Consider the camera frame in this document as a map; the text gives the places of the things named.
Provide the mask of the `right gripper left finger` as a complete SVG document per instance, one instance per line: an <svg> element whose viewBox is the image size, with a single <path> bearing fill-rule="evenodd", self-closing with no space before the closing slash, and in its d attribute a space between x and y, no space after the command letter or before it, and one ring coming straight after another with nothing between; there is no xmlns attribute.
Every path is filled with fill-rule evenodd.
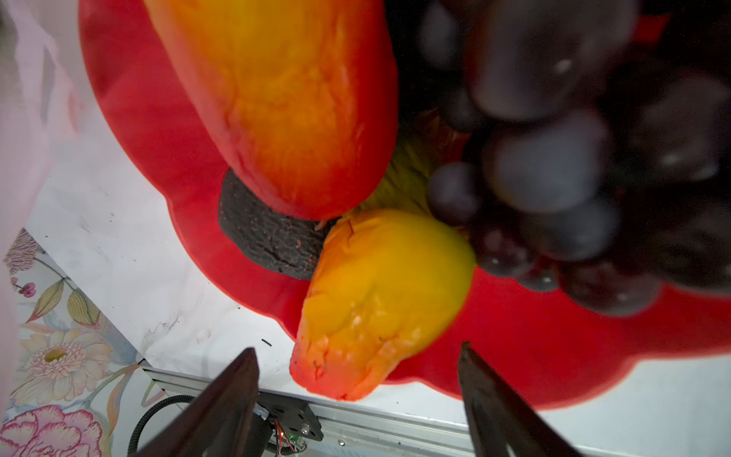
<svg viewBox="0 0 731 457"><path fill-rule="evenodd" d="M244 456L259 393L254 348L247 348L139 456Z"/></svg>

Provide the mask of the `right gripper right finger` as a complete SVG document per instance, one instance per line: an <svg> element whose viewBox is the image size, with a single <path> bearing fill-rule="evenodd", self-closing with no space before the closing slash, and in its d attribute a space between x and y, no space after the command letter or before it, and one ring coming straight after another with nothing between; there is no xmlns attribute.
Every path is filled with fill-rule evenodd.
<svg viewBox="0 0 731 457"><path fill-rule="evenodd" d="M477 456L581 456L468 342L462 344L458 371Z"/></svg>

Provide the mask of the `red flower-shaped plate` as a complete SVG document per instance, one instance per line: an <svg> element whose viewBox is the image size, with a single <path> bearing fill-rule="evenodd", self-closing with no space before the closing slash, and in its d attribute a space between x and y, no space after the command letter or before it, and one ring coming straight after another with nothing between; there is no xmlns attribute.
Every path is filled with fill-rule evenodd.
<svg viewBox="0 0 731 457"><path fill-rule="evenodd" d="M121 147L165 196L188 259L239 304L299 324L308 286L256 266L221 232L218 198L226 171L174 74L139 1L83 1L79 33L97 102ZM464 342L537 409L585 402L618 385L646 359L696 358L730 350L730 302L665 289L641 314L611 318L557 292L536 293L477 273L449 329L390 375L460 393Z"/></svg>

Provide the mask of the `dark avocado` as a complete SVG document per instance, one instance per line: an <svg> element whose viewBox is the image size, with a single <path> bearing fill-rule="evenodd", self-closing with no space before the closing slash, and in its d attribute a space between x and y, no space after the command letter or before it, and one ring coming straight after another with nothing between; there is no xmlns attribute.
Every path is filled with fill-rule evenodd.
<svg viewBox="0 0 731 457"><path fill-rule="evenodd" d="M218 224L241 253L259 267L310 281L337 219L310 221L274 211L230 169L218 205Z"/></svg>

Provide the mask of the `dark purple grape bunch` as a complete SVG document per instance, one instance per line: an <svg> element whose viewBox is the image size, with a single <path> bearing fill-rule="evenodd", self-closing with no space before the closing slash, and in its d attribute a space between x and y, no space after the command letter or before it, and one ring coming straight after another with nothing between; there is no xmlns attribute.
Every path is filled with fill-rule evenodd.
<svg viewBox="0 0 731 457"><path fill-rule="evenodd" d="M726 1L390 1L405 119L467 133L428 208L479 267L604 315L730 293Z"/></svg>

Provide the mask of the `green cucumber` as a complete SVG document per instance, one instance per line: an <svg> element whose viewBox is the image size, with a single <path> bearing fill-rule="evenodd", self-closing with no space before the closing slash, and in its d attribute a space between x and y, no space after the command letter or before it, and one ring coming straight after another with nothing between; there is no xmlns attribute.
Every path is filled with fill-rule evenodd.
<svg viewBox="0 0 731 457"><path fill-rule="evenodd" d="M462 159L468 138L467 133L449 127L436 110L414 120L402 120L386 174L371 196L355 210L362 213L399 209L430 215L426 201L430 178L439 167Z"/></svg>

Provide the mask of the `large orange red mango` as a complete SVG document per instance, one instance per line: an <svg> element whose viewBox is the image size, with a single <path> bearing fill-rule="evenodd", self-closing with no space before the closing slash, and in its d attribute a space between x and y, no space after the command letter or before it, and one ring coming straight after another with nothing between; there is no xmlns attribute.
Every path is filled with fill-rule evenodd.
<svg viewBox="0 0 731 457"><path fill-rule="evenodd" d="M381 182L398 131L381 1L150 1L212 141L274 211L340 216Z"/></svg>

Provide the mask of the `pink plastic bag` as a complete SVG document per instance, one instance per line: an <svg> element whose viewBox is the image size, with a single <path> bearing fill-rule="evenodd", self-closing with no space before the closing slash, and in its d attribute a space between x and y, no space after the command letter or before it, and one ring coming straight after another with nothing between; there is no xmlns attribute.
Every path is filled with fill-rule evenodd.
<svg viewBox="0 0 731 457"><path fill-rule="evenodd" d="M57 141L79 131L77 91L54 37L26 1L1 4L1 252L25 228Z"/></svg>

